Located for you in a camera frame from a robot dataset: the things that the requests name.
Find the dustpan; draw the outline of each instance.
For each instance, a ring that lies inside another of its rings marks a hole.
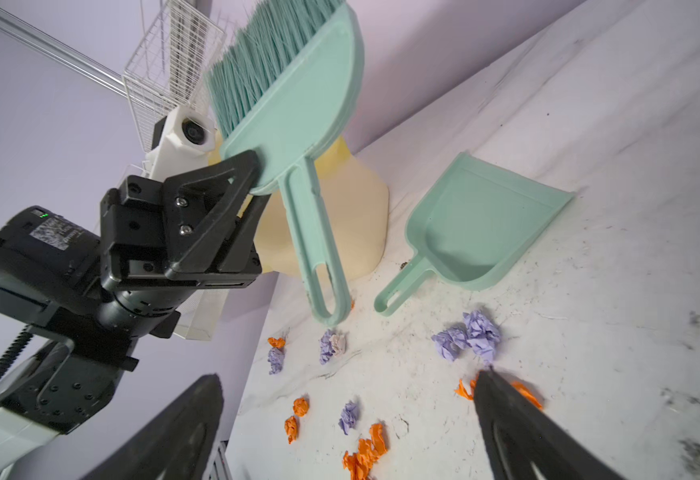
[[[253,195],[280,189],[313,316],[335,326],[351,298],[313,162],[345,128],[361,90],[364,52],[347,5],[337,8],[221,145],[222,159],[254,150],[262,163]],[[316,269],[325,264],[335,298],[328,312]]]
[[[375,311],[392,314],[432,273],[466,290],[494,285],[573,196],[459,154],[409,216],[413,259]]]

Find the metal rod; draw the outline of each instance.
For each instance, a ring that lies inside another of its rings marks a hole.
[[[0,8],[0,31],[14,37],[28,47],[56,60],[116,94],[126,96],[120,75],[92,60],[74,48],[43,33],[20,18]]]

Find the wire rack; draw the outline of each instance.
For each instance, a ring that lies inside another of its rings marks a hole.
[[[168,0],[125,67],[123,83],[144,151],[152,149],[155,122],[179,105],[209,116],[201,82],[216,63],[227,35],[184,0]]]

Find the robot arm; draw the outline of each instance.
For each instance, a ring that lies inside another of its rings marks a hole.
[[[101,239],[39,206],[0,230],[0,313],[47,344],[0,382],[0,470],[112,399],[138,338],[168,338],[201,289],[245,288],[268,197],[253,151],[163,182],[130,176],[102,199]]]

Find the hand brush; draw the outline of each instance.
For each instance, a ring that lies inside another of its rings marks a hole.
[[[251,193],[280,189],[313,315],[329,326],[345,319],[351,298],[313,162],[355,110],[362,75],[360,29],[344,1],[265,0],[205,79],[225,138],[221,158],[259,156]],[[320,264],[331,278],[333,313]]]

